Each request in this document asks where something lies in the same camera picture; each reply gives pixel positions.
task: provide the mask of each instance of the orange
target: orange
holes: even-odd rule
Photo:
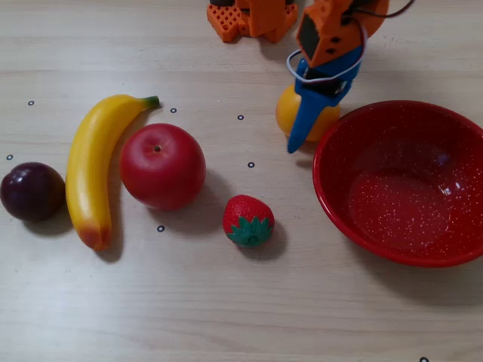
[[[278,126],[287,137],[290,136],[292,127],[294,126],[301,101],[302,97],[295,93],[294,85],[287,87],[278,99],[275,116],[277,118]],[[306,140],[309,142],[318,142],[324,135],[325,131],[327,131],[332,124],[337,122],[339,118],[339,105],[335,107],[325,107],[317,118],[317,121],[315,121],[314,127],[310,131]]]

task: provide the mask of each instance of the banana stem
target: banana stem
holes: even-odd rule
[[[152,97],[147,97],[143,98],[144,103],[146,104],[146,108],[158,108],[161,106],[161,103],[159,102],[158,96],[152,96]]]

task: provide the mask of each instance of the plastic fruit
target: plastic fruit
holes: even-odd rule
[[[23,221],[48,219],[66,200],[62,177],[38,162],[16,166],[2,180],[0,195],[9,214]]]
[[[287,137],[290,136],[292,127],[294,126],[301,100],[302,97],[295,93],[294,85],[287,87],[278,99],[275,116],[277,118],[278,126]],[[306,140],[308,142],[318,142],[327,129],[337,122],[339,118],[339,105],[336,107],[326,107],[317,118],[317,121]]]
[[[134,198],[169,211],[187,205],[200,192],[206,163],[201,147],[185,130],[151,124],[124,144],[120,174]]]
[[[107,177],[115,144],[137,115],[157,106],[158,97],[112,96],[99,102],[77,130],[67,166],[67,206],[78,236],[94,250],[110,242]]]
[[[223,215],[226,236],[240,247],[256,247],[272,236],[275,218],[268,205],[247,195],[228,201]]]

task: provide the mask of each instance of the apple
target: apple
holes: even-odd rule
[[[186,206],[201,191],[206,163],[188,132],[172,124],[151,124],[124,144],[119,171],[134,198],[169,211]]]

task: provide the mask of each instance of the yellow banana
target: yellow banana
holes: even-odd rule
[[[157,106],[158,97],[106,98],[85,116],[75,134],[67,164],[67,206],[78,236],[94,250],[105,250],[110,243],[107,178],[115,144],[136,116]]]

